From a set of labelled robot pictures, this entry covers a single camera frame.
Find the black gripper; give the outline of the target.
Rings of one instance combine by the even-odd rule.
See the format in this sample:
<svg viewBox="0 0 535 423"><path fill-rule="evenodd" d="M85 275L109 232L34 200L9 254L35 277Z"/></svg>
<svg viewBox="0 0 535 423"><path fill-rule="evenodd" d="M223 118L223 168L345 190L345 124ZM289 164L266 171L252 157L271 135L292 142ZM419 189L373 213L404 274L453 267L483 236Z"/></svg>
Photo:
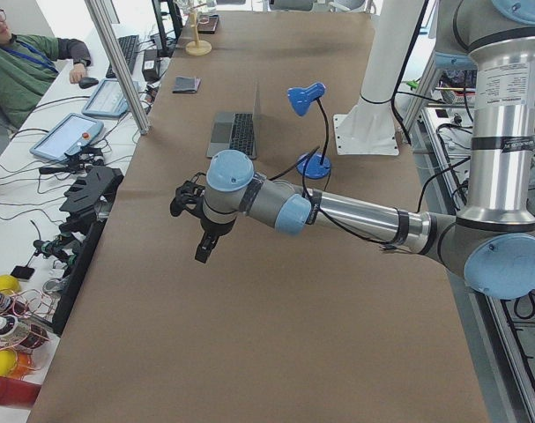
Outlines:
<svg viewBox="0 0 535 423"><path fill-rule="evenodd" d="M210 254L215 249L219 238L229 234L234 226L234 222L217 223L203 217L200 224L204 230L201 242L197 245L195 259L200 263L207 263Z"/></svg>

